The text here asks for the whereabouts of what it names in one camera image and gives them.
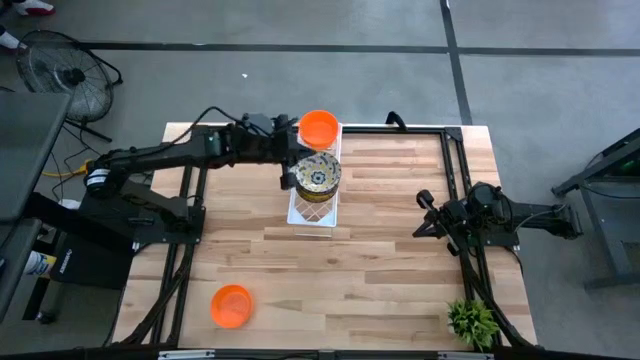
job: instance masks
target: concrete floor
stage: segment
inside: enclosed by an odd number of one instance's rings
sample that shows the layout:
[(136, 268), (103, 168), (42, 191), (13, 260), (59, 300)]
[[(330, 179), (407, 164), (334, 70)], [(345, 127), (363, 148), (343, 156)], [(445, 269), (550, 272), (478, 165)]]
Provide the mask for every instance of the concrete floor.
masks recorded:
[[(58, 14), (50, 18), (16, 19), (9, 13), (0, 20), (16, 34), (39, 27), (82, 40), (446, 45), (437, 0), (52, 3)], [(640, 4), (634, 0), (450, 3), (460, 46), (640, 47)], [(386, 112), (396, 110), (409, 123), (460, 124), (447, 55), (99, 55), (119, 67), (125, 78), (110, 114), (95, 126), (115, 138), (113, 147), (156, 144), (166, 122), (192, 121), (212, 104), (231, 113), (303, 114), (326, 108), (342, 121), (360, 123), (381, 122)], [(580, 171), (594, 153), (640, 124), (638, 58), (463, 56), (461, 62), (473, 122), (490, 127), (502, 183), (514, 200), (557, 201), (551, 186)], [(24, 90), (12, 59), (1, 56), (0, 69), (0, 85)], [(85, 138), (101, 151), (108, 149)], [(78, 148), (63, 134), (55, 151), (60, 159)], [(43, 179), (38, 188), (49, 192), (53, 184)], [(65, 187), (65, 197), (79, 198), (82, 191), (81, 184), (73, 183)], [(581, 209), (575, 196), (568, 201)], [(588, 224), (586, 213), (581, 215)], [(538, 339), (553, 350), (636, 358), (640, 287), (582, 288), (584, 281), (609, 273), (602, 245), (590, 227), (585, 230), (575, 241), (520, 232)], [(21, 291), (28, 285), (24, 281)], [(13, 316), (0, 326), (0, 352), (101, 345), (118, 296), (64, 286), (59, 322), (40, 326)]]

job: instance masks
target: potted plant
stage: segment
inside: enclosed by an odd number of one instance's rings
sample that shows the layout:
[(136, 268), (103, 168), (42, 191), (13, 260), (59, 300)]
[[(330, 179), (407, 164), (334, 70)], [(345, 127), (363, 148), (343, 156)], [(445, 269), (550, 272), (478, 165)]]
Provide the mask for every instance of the potted plant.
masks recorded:
[(500, 328), (482, 301), (458, 299), (449, 304), (449, 326), (467, 345), (477, 346), (480, 351), (490, 349), (493, 334)]

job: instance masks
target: wooden tabletop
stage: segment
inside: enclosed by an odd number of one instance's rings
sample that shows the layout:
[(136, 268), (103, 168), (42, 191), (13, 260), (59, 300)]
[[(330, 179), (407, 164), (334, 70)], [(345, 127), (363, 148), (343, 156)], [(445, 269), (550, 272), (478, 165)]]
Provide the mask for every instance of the wooden tabletop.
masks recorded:
[[(167, 124), (164, 140), (188, 125)], [(499, 184), (487, 127), (462, 129), (472, 182)], [(289, 193), (279, 190), (279, 166), (209, 171), (207, 220), (191, 270), (180, 347), (465, 348), (447, 329), (447, 303), (464, 296), (459, 261), (444, 240), (411, 237), (424, 216), (416, 193), (430, 190), (438, 206), (448, 200), (439, 137), (344, 135), (341, 163), (332, 238), (299, 236), (287, 224)], [(454, 167), (459, 175), (457, 161)], [(194, 171), (192, 192), (196, 177)], [(152, 189), (175, 196), (181, 178), (181, 168), (158, 171)], [(114, 341), (129, 335), (156, 300), (167, 248), (151, 245), (135, 257)], [(517, 262), (501, 248), (488, 248), (487, 261), (496, 301), (535, 342)], [(241, 284), (254, 298), (254, 313), (240, 329), (221, 329), (209, 315), (211, 297), (226, 284)]]

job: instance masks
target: fan grille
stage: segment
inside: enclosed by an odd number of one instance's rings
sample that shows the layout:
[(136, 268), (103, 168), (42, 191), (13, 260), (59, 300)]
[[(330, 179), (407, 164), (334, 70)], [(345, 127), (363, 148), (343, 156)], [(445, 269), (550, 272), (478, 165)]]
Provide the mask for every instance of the fan grille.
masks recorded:
[(113, 103), (113, 84), (102, 63), (66, 35), (37, 30), (21, 39), (18, 73), (32, 92), (71, 95), (69, 120), (93, 122), (103, 118)]

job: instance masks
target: orange bowl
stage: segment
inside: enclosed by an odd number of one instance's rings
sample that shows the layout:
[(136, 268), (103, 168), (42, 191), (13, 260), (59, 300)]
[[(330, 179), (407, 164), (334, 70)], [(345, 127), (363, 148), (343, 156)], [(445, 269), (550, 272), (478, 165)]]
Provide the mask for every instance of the orange bowl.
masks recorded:
[(327, 149), (338, 136), (338, 119), (325, 110), (306, 113), (298, 126), (302, 140), (315, 150)]
[(252, 311), (251, 294), (240, 285), (223, 286), (211, 299), (211, 318), (226, 329), (242, 326)]

